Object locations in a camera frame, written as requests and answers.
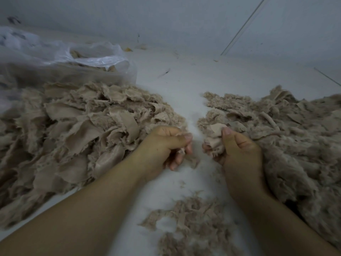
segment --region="forearm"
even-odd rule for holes
[[[0,243],[0,255],[103,255],[139,187],[129,160]]]
[[[339,252],[275,198],[249,197],[242,210],[268,256],[340,256]]]

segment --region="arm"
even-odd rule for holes
[[[268,256],[340,256],[340,253],[276,200],[265,184],[262,151],[246,136],[223,129],[223,165],[228,190],[248,218]],[[206,152],[210,147],[203,145]]]
[[[158,176],[165,163],[174,170],[185,147],[191,153],[191,134],[157,127],[138,149],[104,176],[38,215],[0,243],[0,255],[104,255],[125,217],[134,194]]]

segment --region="plastic bag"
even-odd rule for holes
[[[0,27],[0,75],[14,88],[46,82],[133,85],[137,70],[119,45],[48,41],[11,27]]]

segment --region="hand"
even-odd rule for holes
[[[223,166],[228,190],[237,203],[254,195],[269,194],[262,168],[262,150],[251,139],[230,128],[222,129],[225,152],[214,159]],[[209,153],[211,147],[203,144]]]
[[[192,154],[192,138],[191,133],[182,133],[177,127],[158,126],[131,154],[131,159],[142,171],[143,179],[152,180],[166,167],[176,170],[185,156],[177,153],[181,148],[186,154]]]

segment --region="white floor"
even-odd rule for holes
[[[42,36],[66,41],[102,40],[42,29],[25,29]],[[177,113],[186,117],[189,130],[194,135],[194,150],[202,161],[195,170],[188,165],[180,167],[178,172],[166,170],[159,178],[143,188],[113,242],[109,255],[157,255],[157,237],[161,236],[161,229],[172,230],[173,227],[164,221],[158,226],[160,230],[149,232],[137,224],[147,216],[150,210],[169,208],[174,200],[190,196],[197,190],[204,190],[203,196],[218,196],[228,203],[231,218],[238,223],[236,243],[244,248],[245,255],[261,255],[247,221],[229,198],[226,186],[216,183],[210,176],[217,165],[201,153],[202,135],[196,128],[196,122],[209,110],[204,105],[205,99],[201,97],[201,94],[211,91],[221,95],[224,93],[249,95],[258,99],[267,95],[271,88],[281,84],[296,98],[309,100],[339,93],[341,87],[311,68],[284,62],[251,61],[220,56],[196,57],[160,48],[134,49],[136,43],[121,45],[123,48],[133,49],[133,52],[128,52],[127,55],[135,61],[138,67],[137,86],[161,94]],[[186,183],[184,188],[180,188],[180,180]],[[34,216],[71,193],[55,196]],[[9,230],[0,231],[0,240],[28,220]]]

